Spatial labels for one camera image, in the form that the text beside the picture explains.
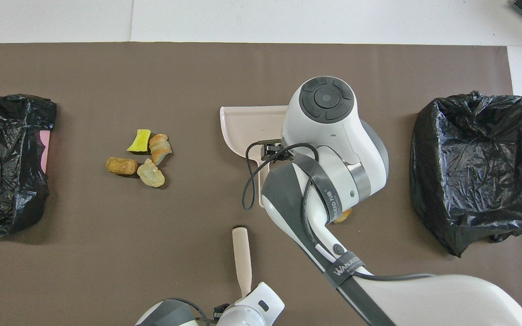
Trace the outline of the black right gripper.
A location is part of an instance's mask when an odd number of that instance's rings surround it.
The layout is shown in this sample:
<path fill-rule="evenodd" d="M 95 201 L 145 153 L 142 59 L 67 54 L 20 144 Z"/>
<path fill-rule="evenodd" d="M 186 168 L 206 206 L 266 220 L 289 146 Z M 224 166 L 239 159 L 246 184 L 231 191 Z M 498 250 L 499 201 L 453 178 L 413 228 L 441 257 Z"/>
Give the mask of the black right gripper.
<path fill-rule="evenodd" d="M 294 159 L 294 155 L 290 150 L 286 150 L 287 145 L 281 142 L 261 142 L 261 146 L 262 161 L 270 160 L 272 163 L 275 163 L 277 161 L 291 161 Z"/>

